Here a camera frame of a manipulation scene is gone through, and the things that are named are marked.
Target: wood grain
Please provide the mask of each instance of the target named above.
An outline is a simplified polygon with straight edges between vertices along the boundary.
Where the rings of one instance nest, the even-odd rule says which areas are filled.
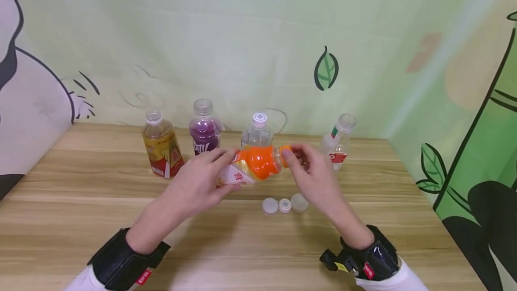
[[[177,130],[182,154],[193,148]],[[275,145],[319,144],[278,135]],[[240,134],[224,132],[224,147]],[[353,139],[338,173],[365,222],[381,227],[430,290],[484,290],[472,268],[385,140]],[[3,290],[61,290],[120,227],[132,224],[167,180],[152,174],[140,129],[79,123],[0,202]],[[339,236],[317,210],[265,216],[261,202],[297,192],[289,171],[245,186],[216,209],[183,223],[140,290],[360,290],[318,261]]]

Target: wrist strap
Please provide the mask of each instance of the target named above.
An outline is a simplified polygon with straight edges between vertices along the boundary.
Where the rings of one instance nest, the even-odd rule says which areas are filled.
[[[88,262],[106,290],[129,290],[147,268],[157,268],[170,249],[169,245],[162,242],[149,256],[138,254],[126,241],[128,230],[119,230]]]
[[[381,231],[367,225],[372,231],[375,241],[365,250],[356,250],[348,246],[340,238],[343,250],[336,256],[330,250],[324,251],[320,261],[331,271],[346,271],[356,278],[382,281],[392,277],[399,271],[397,250]]]

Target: right hand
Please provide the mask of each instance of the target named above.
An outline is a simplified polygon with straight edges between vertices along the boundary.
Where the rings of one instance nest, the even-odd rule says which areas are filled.
[[[283,150],[283,158],[293,174],[303,197],[331,220],[343,209],[346,201],[327,156],[306,143],[297,143]]]
[[[336,173],[326,155],[305,143],[292,144],[282,156],[289,166],[303,197],[324,213],[348,246],[356,250],[370,247],[373,233],[346,202]]]

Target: white bottle cap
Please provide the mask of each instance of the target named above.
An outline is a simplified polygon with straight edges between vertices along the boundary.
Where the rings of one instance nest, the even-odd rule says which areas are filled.
[[[293,206],[293,210],[295,212],[304,212],[309,206],[309,202],[302,196],[301,193],[296,193],[296,195],[291,197],[291,205]]]
[[[266,215],[271,216],[278,211],[278,203],[273,198],[266,198],[262,202],[262,210]]]
[[[291,209],[290,201],[287,199],[282,199],[279,202],[280,212],[288,213]]]
[[[257,128],[264,128],[267,124],[267,116],[263,113],[253,114],[253,125]]]

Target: plastic bottle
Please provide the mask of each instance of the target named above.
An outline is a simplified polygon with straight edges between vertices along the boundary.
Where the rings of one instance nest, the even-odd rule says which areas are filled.
[[[325,135],[320,144],[320,152],[329,156],[334,171],[338,171],[348,155],[350,134],[357,124],[357,118],[352,114],[342,114],[330,134]]]
[[[252,185],[280,173],[288,167],[281,154],[284,149],[290,149],[290,146],[250,147],[238,152],[219,174],[218,185]]]
[[[193,137],[195,155],[212,151],[220,145],[222,125],[213,111],[212,101],[208,99],[194,101],[194,117],[188,124],[188,131]]]
[[[273,132],[267,126],[266,114],[254,114],[251,126],[242,132],[241,148],[266,147],[271,145],[272,141]]]
[[[147,111],[145,121],[142,137],[151,169],[157,175],[171,178],[184,164],[174,127],[158,110]]]

